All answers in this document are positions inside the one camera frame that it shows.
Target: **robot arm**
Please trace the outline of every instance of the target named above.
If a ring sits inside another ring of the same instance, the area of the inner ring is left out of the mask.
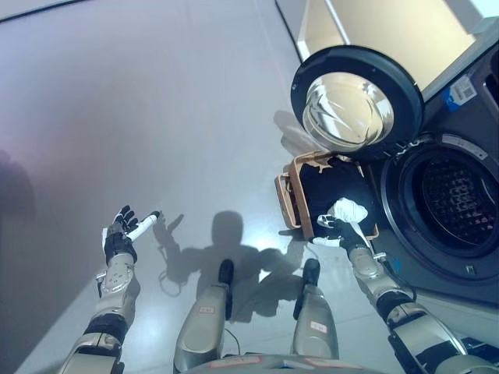
[[[125,206],[114,223],[103,230],[103,250],[108,268],[97,275],[100,300],[87,329],[71,349],[60,374],[121,374],[119,361],[126,332],[135,316],[140,292],[134,266],[137,255],[132,243],[159,218],[155,211],[141,222]]]
[[[407,373],[498,372],[489,362],[467,355],[461,341],[390,277],[380,262],[383,255],[373,255],[350,224],[338,221],[338,226],[359,286],[387,324],[388,341]]]

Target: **white cloth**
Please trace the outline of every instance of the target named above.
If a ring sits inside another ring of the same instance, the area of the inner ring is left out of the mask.
[[[355,201],[351,201],[346,197],[342,197],[327,211],[334,218],[338,218],[343,222],[362,222],[364,218],[367,217],[367,209],[362,205],[357,204]]]
[[[359,205],[355,201],[351,201],[346,197],[342,197],[341,199],[337,200],[336,203],[334,203],[334,205],[327,211],[327,215],[333,216],[334,218],[337,218],[339,220],[342,220],[343,222],[351,224],[353,230],[363,239],[366,245],[370,248],[370,244],[367,241],[364,233],[362,233],[362,230],[359,226],[359,222],[361,222],[364,218],[366,218],[367,214],[368,214],[367,209],[364,206]],[[320,215],[317,218],[317,223],[327,227],[326,224],[321,223],[322,221],[324,222],[328,221],[326,217],[327,215],[326,214]],[[339,240],[336,238],[335,239],[314,238],[312,239],[312,243],[326,245],[330,247],[339,246]]]

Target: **robot leg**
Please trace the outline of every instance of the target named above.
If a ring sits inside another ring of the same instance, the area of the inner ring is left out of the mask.
[[[308,259],[303,268],[303,293],[298,297],[294,317],[298,320],[292,353],[338,359],[338,338],[333,315],[317,286],[320,264]]]
[[[232,261],[220,265],[218,282],[197,299],[180,330],[175,347],[174,370],[184,372],[221,357],[225,320],[232,309]]]

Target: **white cabinet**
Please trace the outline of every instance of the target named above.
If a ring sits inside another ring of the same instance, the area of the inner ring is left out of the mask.
[[[425,99],[445,84],[445,79],[437,79],[465,51],[472,50],[479,38],[465,30],[445,0],[276,0],[276,3],[302,59],[339,44],[372,48],[400,63],[418,83]],[[287,17],[292,3],[295,13],[303,9],[301,19],[296,14]],[[470,63],[483,49],[472,51],[466,61]]]

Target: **wooden basket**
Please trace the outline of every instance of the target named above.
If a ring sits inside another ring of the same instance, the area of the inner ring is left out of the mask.
[[[309,208],[306,205],[305,193],[303,192],[302,181],[299,173],[304,164],[314,167],[331,168],[327,161],[337,157],[342,161],[351,162],[347,157],[326,152],[309,152],[297,156],[289,165],[288,173],[283,173],[275,179],[275,187],[278,192],[279,203],[281,204],[282,216],[288,228],[302,228],[305,239],[315,238],[312,221],[310,219]],[[364,176],[362,168],[358,165],[359,173]],[[368,240],[379,235],[377,225],[374,225],[373,234],[366,236]]]

